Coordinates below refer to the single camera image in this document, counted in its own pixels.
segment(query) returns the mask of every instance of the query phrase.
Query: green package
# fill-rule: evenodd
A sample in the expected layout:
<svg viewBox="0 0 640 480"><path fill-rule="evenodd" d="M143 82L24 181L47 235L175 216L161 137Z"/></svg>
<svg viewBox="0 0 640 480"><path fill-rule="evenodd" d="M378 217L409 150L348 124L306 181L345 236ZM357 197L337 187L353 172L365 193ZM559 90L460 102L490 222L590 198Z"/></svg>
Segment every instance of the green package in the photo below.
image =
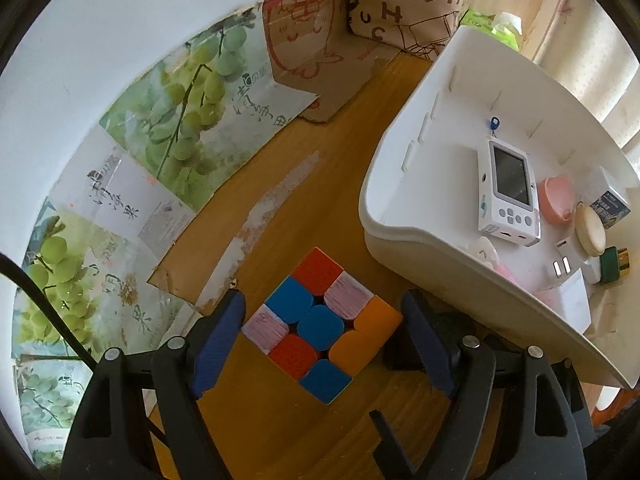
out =
<svg viewBox="0 0 640 480"><path fill-rule="evenodd" d="M475 27L519 52L520 46L518 45L517 35L504 23L494 25L494 19L495 15L488 16L486 14L481 14L476 10L469 9L462 17L462 20L460 20L460 25Z"/></svg>

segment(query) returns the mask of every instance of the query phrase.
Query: black cable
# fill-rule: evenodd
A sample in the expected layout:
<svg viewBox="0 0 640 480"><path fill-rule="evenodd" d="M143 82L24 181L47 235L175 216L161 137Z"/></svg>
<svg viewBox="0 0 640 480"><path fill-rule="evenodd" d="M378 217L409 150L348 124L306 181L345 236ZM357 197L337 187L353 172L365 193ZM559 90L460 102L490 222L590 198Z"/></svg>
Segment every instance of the black cable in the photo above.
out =
<svg viewBox="0 0 640 480"><path fill-rule="evenodd" d="M52 304L49 303L49 300L44 295L44 292L42 292L38 288L38 286L33 282L29 275L2 253L0 253L0 274L6 276L9 280L14 282L15 285L17 285L24 291L24 293L30 298L30 300L33 301L33 303L35 303L36 306L47 317L49 322L53 325L53 328L58 331L60 337L62 337L62 339L67 342L71 349L76 352L76 354L78 354L78 357L82 359L84 364L87 365L89 370L93 372L98 364L93 356L86 348L82 346L82 344L78 341L78 338L74 336L74 333L71 332L69 327L56 312L56 309L53 308ZM151 431L151 433L153 433L153 435L160 442L168 446L166 437L162 430L158 428L149 418L147 419L147 425L149 426L149 430Z"/></svg>

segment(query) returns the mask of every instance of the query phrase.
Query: pink object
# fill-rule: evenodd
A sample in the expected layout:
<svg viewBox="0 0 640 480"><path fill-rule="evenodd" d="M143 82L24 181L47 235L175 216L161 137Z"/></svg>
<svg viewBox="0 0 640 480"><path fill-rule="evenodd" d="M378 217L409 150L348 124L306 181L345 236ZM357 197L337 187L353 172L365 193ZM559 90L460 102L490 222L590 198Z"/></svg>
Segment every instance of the pink object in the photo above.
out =
<svg viewBox="0 0 640 480"><path fill-rule="evenodd" d="M538 183L540 212L547 222L566 227L574 220L574 185L566 175L546 178Z"/></svg>
<svg viewBox="0 0 640 480"><path fill-rule="evenodd" d="M362 312L373 293L343 271L324 294L324 302L343 319L353 320Z"/></svg>
<svg viewBox="0 0 640 480"><path fill-rule="evenodd" d="M494 266L494 270L495 270L495 272L497 272L501 276L504 276L505 278L507 278L507 280L509 280L514 285L520 286L520 284L518 283L518 280L516 279L514 273L511 272L511 269L509 267L504 266L503 264L499 264L499 265Z"/></svg>
<svg viewBox="0 0 640 480"><path fill-rule="evenodd" d="M264 304L242 326L242 333L268 354L289 333L289 326Z"/></svg>

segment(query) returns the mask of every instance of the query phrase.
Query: metal screw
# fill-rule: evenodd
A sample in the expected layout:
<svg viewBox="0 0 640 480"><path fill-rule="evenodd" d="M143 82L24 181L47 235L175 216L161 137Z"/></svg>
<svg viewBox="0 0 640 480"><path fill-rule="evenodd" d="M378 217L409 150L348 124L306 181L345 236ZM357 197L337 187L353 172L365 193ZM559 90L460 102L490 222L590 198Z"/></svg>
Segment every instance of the metal screw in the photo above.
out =
<svg viewBox="0 0 640 480"><path fill-rule="evenodd" d="M179 335L172 337L166 344L171 350L177 350L184 346L184 338Z"/></svg>
<svg viewBox="0 0 640 480"><path fill-rule="evenodd" d="M478 348L480 346L480 340L474 335L465 335L462 338L462 344L467 348Z"/></svg>
<svg viewBox="0 0 640 480"><path fill-rule="evenodd" d="M545 354L539 346L530 346L527 348L527 352L529 352L531 357L536 359L540 359Z"/></svg>
<svg viewBox="0 0 640 480"><path fill-rule="evenodd" d="M104 358L107 361L115 361L118 357L120 357L120 349L119 348L109 348L104 353Z"/></svg>

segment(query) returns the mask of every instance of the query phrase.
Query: white wall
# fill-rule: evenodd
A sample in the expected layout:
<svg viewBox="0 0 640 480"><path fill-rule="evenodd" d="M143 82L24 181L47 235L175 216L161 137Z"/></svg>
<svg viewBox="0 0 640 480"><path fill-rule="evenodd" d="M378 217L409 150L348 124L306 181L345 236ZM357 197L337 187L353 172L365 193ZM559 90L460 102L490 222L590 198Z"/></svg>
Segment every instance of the white wall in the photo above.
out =
<svg viewBox="0 0 640 480"><path fill-rule="evenodd" d="M256 0L53 0L0 76L0 251L22 261L47 191L94 124L139 74L192 34ZM0 409L23 438L0 278Z"/></svg>

